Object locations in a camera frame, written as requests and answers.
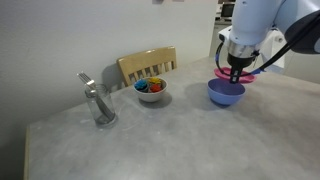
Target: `purple bowl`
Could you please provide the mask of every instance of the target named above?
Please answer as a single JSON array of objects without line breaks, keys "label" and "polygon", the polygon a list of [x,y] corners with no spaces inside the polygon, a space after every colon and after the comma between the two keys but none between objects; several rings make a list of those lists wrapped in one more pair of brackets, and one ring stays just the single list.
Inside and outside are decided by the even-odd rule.
[{"label": "purple bowl", "polygon": [[211,79],[208,82],[208,94],[210,99],[222,105],[232,105],[238,102],[245,91],[242,84],[231,84],[224,79]]}]

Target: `gray table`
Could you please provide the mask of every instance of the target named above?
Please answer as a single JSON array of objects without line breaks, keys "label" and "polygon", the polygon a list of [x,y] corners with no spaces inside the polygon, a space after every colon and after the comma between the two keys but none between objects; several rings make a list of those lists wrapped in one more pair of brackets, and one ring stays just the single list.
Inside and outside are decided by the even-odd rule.
[{"label": "gray table", "polygon": [[30,125],[30,180],[319,180],[320,85],[272,73],[223,107],[207,95],[208,58],[161,75],[157,103],[112,93],[118,121],[97,128],[87,104]]}]

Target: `wooden chair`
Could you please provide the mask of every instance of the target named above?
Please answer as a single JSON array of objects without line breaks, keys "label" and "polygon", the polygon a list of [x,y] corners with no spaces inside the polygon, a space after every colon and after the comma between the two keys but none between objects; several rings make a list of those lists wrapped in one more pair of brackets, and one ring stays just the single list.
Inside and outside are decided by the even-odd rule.
[{"label": "wooden chair", "polygon": [[132,85],[141,77],[156,76],[177,68],[176,49],[173,46],[151,49],[117,60],[125,86]]}]

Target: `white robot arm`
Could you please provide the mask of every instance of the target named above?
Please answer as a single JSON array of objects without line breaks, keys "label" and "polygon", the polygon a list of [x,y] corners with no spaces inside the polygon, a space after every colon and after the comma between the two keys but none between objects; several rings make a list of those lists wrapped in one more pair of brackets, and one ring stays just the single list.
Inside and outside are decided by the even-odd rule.
[{"label": "white robot arm", "polygon": [[228,47],[230,83],[239,81],[242,69],[255,60],[261,43],[274,29],[288,43],[254,73],[264,71],[290,49],[304,54],[320,53],[320,0],[237,0],[231,29],[219,32],[219,38]]}]

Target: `pink plate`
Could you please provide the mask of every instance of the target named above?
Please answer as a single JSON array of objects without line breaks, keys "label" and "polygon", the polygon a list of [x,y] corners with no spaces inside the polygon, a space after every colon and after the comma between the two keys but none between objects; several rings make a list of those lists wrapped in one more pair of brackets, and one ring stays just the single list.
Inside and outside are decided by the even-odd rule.
[{"label": "pink plate", "polygon": [[[227,74],[230,74],[230,72],[231,72],[231,69],[228,68],[228,67],[222,67],[221,69],[222,69],[225,73],[227,73]],[[229,76],[222,74],[218,68],[214,69],[214,74],[215,74],[217,77],[221,78],[221,79],[226,79],[226,80],[229,80],[229,79],[230,79]],[[244,76],[244,77],[240,77],[239,83],[242,83],[242,84],[252,83],[252,82],[255,81],[256,79],[257,79],[257,77],[254,76],[254,75]]]}]

